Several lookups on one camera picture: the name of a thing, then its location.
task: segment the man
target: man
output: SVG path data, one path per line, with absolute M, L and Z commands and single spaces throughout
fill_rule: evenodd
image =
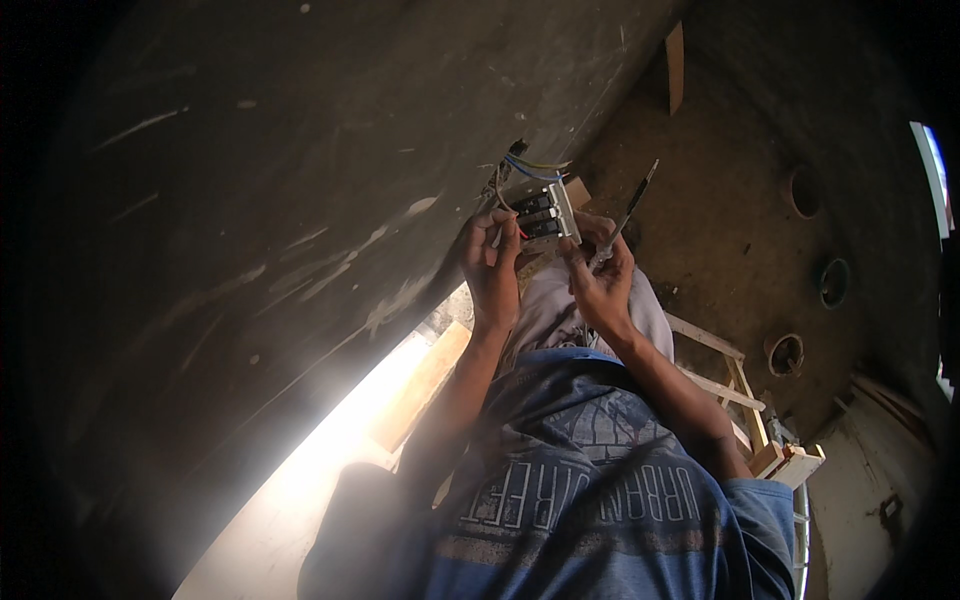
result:
M 396 475 L 345 469 L 300 597 L 792 598 L 792 493 L 674 367 L 622 237 L 589 271 L 613 223 L 578 213 L 521 302 L 514 218 L 467 224 L 473 336 Z

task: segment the blue t-shirt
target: blue t-shirt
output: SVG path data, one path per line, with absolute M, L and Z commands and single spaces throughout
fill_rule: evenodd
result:
M 717 483 L 611 361 L 496 379 L 448 495 L 404 521 L 391 597 L 793 597 L 790 489 Z

